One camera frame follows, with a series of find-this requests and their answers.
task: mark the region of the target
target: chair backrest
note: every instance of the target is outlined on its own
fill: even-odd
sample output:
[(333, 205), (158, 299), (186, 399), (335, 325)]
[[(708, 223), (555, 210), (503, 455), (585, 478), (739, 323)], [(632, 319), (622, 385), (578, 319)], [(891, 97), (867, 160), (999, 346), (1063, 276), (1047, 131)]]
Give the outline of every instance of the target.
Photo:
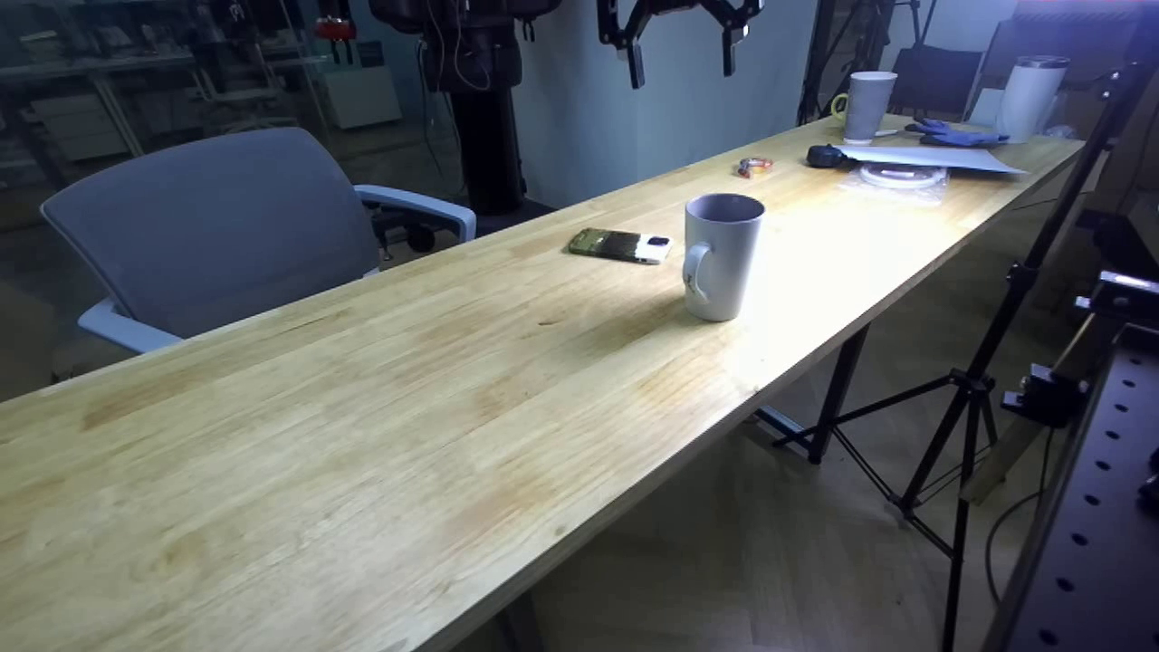
[(182, 338), (379, 263), (352, 182), (296, 127), (110, 167), (51, 195), (44, 222), (94, 269), (117, 310)]

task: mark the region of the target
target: table top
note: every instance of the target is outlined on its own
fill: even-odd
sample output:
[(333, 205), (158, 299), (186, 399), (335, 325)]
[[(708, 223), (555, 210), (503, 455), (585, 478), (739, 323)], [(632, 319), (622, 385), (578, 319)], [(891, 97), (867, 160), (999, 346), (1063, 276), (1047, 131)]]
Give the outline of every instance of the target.
[[(1016, 182), (899, 195), (809, 168), (811, 121), (0, 406), (0, 648), (413, 648), (870, 323)], [(739, 155), (776, 160), (745, 182)], [(766, 205), (736, 323), (670, 231), (701, 193)]]

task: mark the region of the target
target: cup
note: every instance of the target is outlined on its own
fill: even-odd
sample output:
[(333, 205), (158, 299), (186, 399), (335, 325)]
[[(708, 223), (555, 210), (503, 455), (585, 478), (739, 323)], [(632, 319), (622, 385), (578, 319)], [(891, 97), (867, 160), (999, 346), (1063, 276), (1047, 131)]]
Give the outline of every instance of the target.
[(863, 67), (851, 73), (849, 92), (832, 97), (832, 112), (845, 112), (845, 142), (849, 146), (870, 146), (882, 121), (882, 112), (891, 107), (899, 73), (887, 67)]
[(683, 205), (683, 304), (694, 319), (739, 315), (764, 205), (751, 195), (700, 195)]

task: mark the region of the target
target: white mug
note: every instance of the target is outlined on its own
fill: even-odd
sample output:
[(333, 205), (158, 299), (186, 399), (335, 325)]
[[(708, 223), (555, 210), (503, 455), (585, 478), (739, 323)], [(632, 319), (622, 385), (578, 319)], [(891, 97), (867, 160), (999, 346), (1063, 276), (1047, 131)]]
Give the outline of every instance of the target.
[(764, 205), (751, 195), (700, 195), (683, 205), (683, 304), (694, 319), (739, 315)]

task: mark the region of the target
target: chair armrest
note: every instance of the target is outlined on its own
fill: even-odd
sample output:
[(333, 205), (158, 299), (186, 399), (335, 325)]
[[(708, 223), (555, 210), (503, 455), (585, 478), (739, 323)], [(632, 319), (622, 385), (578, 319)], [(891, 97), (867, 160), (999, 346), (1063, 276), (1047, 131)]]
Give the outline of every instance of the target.
[(383, 188), (383, 184), (356, 184), (356, 195), (374, 205), (401, 205), (401, 210), (427, 212), (434, 222), (451, 222), (460, 240), (473, 240), (479, 231), (473, 210), (460, 201), (446, 201), (446, 199), (404, 193), (404, 188)]
[(88, 309), (76, 323), (79, 328), (117, 340), (142, 356), (182, 342), (182, 338), (166, 328), (118, 315), (111, 299)]

